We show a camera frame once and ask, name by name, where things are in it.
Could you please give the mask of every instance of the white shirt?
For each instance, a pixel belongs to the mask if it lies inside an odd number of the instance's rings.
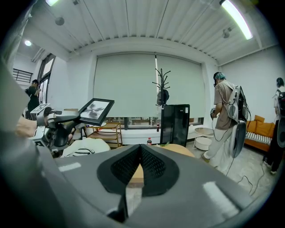
[[[284,86],[280,86],[278,88],[281,92],[285,92],[285,87]],[[276,120],[280,120],[280,108],[279,108],[279,102],[278,102],[278,96],[279,96],[279,92],[276,91],[273,100],[274,100],[274,108],[277,108],[277,114],[276,114]]]

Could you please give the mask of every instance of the mini fridge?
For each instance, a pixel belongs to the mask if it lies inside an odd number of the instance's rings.
[[[165,105],[161,113],[160,144],[167,142],[186,146],[190,105]]]

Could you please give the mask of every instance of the window blind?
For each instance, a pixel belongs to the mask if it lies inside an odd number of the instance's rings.
[[[190,104],[190,117],[204,117],[205,87],[201,65],[175,57],[157,55],[158,69],[168,73],[169,87],[167,104]]]
[[[97,60],[94,97],[115,100],[108,117],[156,116],[155,55],[120,54]]]

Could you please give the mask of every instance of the bottle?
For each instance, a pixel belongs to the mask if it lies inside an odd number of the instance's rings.
[[[148,138],[148,141],[147,141],[147,144],[148,144],[148,145],[151,145],[151,143],[152,143],[152,141],[151,141],[151,138],[149,137],[149,138]]]

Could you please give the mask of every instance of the sofa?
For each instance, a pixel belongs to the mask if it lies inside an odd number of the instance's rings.
[[[264,123],[264,120],[263,117],[255,115],[253,121],[247,121],[247,133],[244,143],[268,152],[275,124]]]

